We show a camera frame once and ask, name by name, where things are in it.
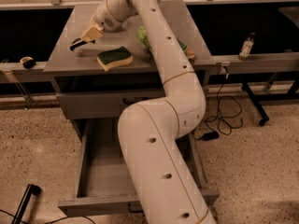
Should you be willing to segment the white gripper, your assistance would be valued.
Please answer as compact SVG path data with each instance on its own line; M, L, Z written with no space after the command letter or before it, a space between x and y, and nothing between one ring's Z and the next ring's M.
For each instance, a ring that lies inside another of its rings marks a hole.
M81 35L81 39L85 42L92 42L101 38L104 30L115 32L122 25L122 21L106 7L97 9L93 15L93 20L96 24L90 25Z

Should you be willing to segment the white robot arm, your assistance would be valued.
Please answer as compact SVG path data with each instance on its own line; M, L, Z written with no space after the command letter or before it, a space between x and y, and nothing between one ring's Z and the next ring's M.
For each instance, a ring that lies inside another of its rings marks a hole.
M202 120L206 98L158 0L105 0L83 39L105 32L105 18L122 25L135 14L145 27L165 93L128 106L119 118L121 151L138 199L149 224L216 224L176 144Z

